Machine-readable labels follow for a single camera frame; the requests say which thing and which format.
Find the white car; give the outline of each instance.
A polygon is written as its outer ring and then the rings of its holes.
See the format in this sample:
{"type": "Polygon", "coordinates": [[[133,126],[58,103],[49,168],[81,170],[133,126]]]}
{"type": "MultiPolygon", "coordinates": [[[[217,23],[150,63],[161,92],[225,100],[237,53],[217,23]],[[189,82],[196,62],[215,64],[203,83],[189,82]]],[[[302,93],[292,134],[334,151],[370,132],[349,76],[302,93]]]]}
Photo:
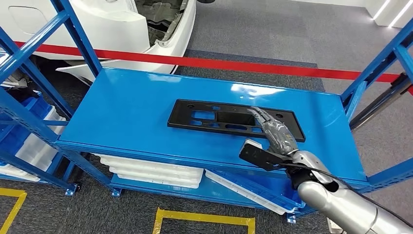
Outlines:
{"type": "MultiPolygon", "coordinates": [[[[182,57],[195,20],[196,0],[70,0],[94,49],[182,57]]],[[[0,26],[16,42],[26,42],[56,11],[48,0],[0,0],[0,26]]],[[[62,25],[45,42],[61,49],[35,52],[47,59],[65,60],[58,68],[86,84],[94,81],[83,57],[59,54],[76,47],[62,25]]],[[[102,60],[105,67],[172,74],[174,65],[125,60],[102,60]]]]}

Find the red barrier tape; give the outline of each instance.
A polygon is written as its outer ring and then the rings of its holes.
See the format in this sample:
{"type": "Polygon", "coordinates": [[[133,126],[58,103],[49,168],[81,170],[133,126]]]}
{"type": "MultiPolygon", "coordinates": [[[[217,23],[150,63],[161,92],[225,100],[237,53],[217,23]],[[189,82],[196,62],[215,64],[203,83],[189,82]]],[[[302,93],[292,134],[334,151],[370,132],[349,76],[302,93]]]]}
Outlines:
{"type": "MultiPolygon", "coordinates": [[[[20,47],[24,44],[21,41],[15,41],[20,47]]],[[[64,54],[81,56],[77,47],[58,46],[58,45],[41,45],[38,52],[64,54]]],[[[332,78],[332,79],[347,79],[355,80],[361,72],[355,71],[342,71],[342,70],[330,70],[308,67],[296,67],[274,64],[263,64],[253,62],[237,62],[228,60],[217,60],[209,58],[188,58],[188,57],[172,57],[162,55],[150,55],[142,53],[131,53],[121,51],[109,51],[109,50],[94,50],[96,55],[102,59],[121,59],[129,61],[139,62],[154,62],[163,63],[187,67],[201,67],[209,69],[219,70],[231,70],[242,72],[256,72],[267,74],[280,74],[300,77],[317,77],[317,78],[332,78]]],[[[377,81],[379,82],[393,82],[399,75],[398,74],[382,74],[377,81]]],[[[413,95],[413,87],[409,89],[409,92],[413,95]]]]}

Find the yellow tape line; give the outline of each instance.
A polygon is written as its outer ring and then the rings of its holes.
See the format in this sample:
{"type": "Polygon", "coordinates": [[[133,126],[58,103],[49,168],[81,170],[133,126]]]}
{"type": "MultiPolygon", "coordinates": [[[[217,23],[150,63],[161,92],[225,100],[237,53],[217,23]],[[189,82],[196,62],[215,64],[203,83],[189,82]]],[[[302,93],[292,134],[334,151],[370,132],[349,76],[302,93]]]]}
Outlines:
{"type": "Polygon", "coordinates": [[[27,193],[23,190],[0,188],[0,195],[18,197],[11,212],[9,213],[9,216],[7,217],[6,221],[4,222],[3,226],[0,229],[0,234],[6,234],[6,232],[10,228],[10,225],[12,225],[14,218],[19,212],[21,206],[23,205],[23,202],[26,199],[27,193]]]}
{"type": "Polygon", "coordinates": [[[255,218],[241,218],[213,214],[198,214],[189,212],[166,211],[158,208],[156,212],[155,225],[152,234],[160,234],[163,218],[173,218],[180,220],[224,223],[233,225],[244,225],[248,227],[248,234],[255,234],[255,218]]]}

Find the white plastic tray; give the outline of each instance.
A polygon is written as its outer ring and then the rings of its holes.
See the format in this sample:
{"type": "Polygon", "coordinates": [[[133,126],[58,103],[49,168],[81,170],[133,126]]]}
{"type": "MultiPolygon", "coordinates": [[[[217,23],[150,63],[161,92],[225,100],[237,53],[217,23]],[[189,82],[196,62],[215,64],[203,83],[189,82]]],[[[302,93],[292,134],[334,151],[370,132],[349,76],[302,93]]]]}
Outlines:
{"type": "MultiPolygon", "coordinates": [[[[44,118],[44,120],[64,121],[66,120],[66,118],[59,116],[59,114],[56,112],[56,108],[52,106],[52,109],[44,118]]],[[[58,135],[61,134],[64,129],[64,126],[49,127],[58,135]]],[[[38,138],[36,135],[30,134],[24,141],[22,147],[16,153],[16,157],[32,164],[33,166],[43,171],[46,171],[49,168],[50,164],[52,164],[52,160],[56,154],[56,149],[53,149],[51,146],[49,146],[43,140],[38,138]]],[[[38,178],[37,176],[20,170],[19,168],[16,168],[10,164],[1,166],[0,173],[7,176],[14,176],[35,182],[40,180],[40,178],[38,178]]]]}
{"type": "Polygon", "coordinates": [[[279,205],[277,205],[277,204],[275,204],[275,203],[273,203],[273,202],[271,202],[271,201],[269,201],[269,200],[267,200],[267,199],[265,199],[261,196],[258,196],[257,194],[254,194],[251,191],[249,191],[249,190],[247,190],[247,189],[245,189],[245,188],[243,188],[243,187],[241,187],[237,184],[234,184],[233,182],[231,182],[231,181],[229,181],[225,178],[222,178],[221,176],[219,176],[215,173],[212,173],[208,170],[205,170],[205,176],[212,179],[213,181],[223,185],[224,187],[227,187],[230,190],[232,190],[232,191],[234,191],[238,194],[241,194],[244,197],[246,197],[246,198],[248,198],[248,199],[264,206],[264,207],[266,207],[267,209],[269,209],[271,211],[274,211],[275,213],[277,213],[279,215],[283,215],[284,213],[293,213],[294,212],[294,209],[292,209],[290,211],[286,210],[285,208],[283,208],[283,207],[281,207],[281,206],[279,206],[279,205]]]}
{"type": "Polygon", "coordinates": [[[167,184],[187,188],[198,188],[204,170],[168,163],[96,154],[109,171],[120,178],[144,182],[167,184]]]}

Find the robotic arm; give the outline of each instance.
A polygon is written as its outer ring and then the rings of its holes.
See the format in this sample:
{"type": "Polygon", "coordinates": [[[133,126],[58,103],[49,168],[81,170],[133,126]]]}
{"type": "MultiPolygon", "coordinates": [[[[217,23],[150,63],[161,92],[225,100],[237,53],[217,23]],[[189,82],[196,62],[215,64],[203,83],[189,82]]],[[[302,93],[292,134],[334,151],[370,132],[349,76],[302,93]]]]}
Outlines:
{"type": "Polygon", "coordinates": [[[331,175],[311,152],[299,150],[282,122],[260,108],[249,111],[260,123],[270,148],[263,150],[247,139],[240,158],[267,171],[285,168],[300,198],[349,234],[413,234],[405,220],[331,175]]]}

